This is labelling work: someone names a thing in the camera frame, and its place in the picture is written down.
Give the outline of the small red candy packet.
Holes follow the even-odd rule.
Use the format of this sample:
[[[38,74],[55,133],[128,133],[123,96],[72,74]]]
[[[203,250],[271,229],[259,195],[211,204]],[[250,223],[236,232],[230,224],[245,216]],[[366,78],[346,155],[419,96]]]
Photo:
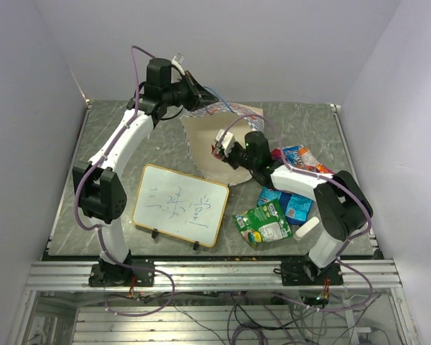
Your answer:
[[[222,146],[218,146],[216,144],[211,145],[211,154],[218,160],[222,160],[225,157]]]

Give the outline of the blue checkered paper bag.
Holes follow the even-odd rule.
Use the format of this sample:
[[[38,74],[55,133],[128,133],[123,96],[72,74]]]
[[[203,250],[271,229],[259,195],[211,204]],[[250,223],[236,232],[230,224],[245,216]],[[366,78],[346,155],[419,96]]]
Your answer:
[[[247,169],[233,169],[219,159],[217,143],[224,131],[228,130],[223,141],[234,139],[244,146],[247,133],[264,131],[263,114],[260,108],[227,102],[223,98],[193,112],[183,111],[180,121],[190,159],[203,178],[227,186],[245,183],[251,179],[251,173]]]

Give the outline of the colourful small snack packet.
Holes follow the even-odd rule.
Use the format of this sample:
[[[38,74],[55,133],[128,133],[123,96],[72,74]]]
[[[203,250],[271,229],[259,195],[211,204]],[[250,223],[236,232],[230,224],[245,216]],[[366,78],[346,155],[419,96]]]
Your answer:
[[[293,167],[302,169],[305,165],[301,158],[300,148],[301,146],[299,145],[288,146],[284,148],[283,152],[284,156]]]

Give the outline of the orange snack packet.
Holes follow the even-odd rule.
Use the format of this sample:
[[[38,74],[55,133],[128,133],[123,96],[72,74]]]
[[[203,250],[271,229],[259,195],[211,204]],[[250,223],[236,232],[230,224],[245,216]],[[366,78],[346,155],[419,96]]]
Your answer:
[[[300,158],[307,170],[321,174],[333,174],[333,171],[320,163],[308,147],[300,146]]]

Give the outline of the green snack packet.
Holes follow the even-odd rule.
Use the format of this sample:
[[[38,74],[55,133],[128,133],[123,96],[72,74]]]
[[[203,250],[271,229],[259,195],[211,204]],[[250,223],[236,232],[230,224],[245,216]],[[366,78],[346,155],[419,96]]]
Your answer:
[[[243,239],[252,247],[292,237],[292,230],[279,200],[274,199],[232,219]]]

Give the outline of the teal snack packet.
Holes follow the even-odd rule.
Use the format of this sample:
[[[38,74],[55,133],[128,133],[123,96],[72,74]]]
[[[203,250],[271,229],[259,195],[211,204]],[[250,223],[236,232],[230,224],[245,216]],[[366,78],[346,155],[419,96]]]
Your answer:
[[[308,220],[313,200],[302,195],[263,187],[258,197],[257,205],[260,206],[276,199],[279,201],[290,225],[301,226]]]

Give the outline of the pink snack packet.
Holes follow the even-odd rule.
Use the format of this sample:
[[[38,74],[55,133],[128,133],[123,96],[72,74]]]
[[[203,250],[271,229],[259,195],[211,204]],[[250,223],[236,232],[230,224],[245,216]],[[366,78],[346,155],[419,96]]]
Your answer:
[[[283,160],[283,151],[280,148],[276,148],[272,150],[272,159],[280,162],[284,162]]]

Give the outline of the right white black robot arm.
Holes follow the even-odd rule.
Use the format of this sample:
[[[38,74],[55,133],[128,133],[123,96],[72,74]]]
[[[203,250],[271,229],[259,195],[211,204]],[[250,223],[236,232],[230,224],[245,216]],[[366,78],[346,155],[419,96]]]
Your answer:
[[[306,254],[302,276],[310,284],[318,284],[328,275],[332,265],[355,231],[371,228],[373,210],[352,174],[341,170],[336,174],[318,173],[295,168],[285,156],[275,160],[263,132],[249,132],[245,144],[221,129],[215,137],[212,154],[234,170],[242,167],[260,185],[282,192],[295,193],[316,202],[324,230]]]

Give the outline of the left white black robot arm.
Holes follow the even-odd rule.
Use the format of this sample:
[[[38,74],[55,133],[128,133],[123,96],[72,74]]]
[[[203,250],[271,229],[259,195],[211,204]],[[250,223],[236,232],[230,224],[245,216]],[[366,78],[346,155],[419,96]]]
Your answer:
[[[121,176],[132,154],[170,107],[193,112],[218,101],[178,61],[154,57],[113,134],[87,162],[73,165],[75,221],[82,230],[97,233],[98,263],[113,284],[125,285],[133,272],[121,224],[127,202]]]

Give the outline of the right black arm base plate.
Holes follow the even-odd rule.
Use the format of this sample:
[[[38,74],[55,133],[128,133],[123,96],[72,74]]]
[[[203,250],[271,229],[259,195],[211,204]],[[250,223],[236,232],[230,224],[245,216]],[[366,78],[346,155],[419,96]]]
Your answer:
[[[283,286],[330,286],[343,284],[343,273],[336,262],[327,267],[319,268],[306,256],[290,257],[282,261],[279,267],[273,269],[273,273],[279,275]]]

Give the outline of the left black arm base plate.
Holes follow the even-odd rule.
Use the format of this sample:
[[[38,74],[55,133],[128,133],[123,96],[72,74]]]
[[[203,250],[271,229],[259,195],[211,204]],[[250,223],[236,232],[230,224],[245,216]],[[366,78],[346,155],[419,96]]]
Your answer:
[[[127,264],[136,264],[147,269],[154,269],[151,262],[145,260],[132,260]],[[117,264],[111,264],[99,259],[91,267],[88,285],[92,288],[110,288],[130,286],[135,283],[138,287],[151,287],[154,284],[154,272],[149,270],[129,269]]]

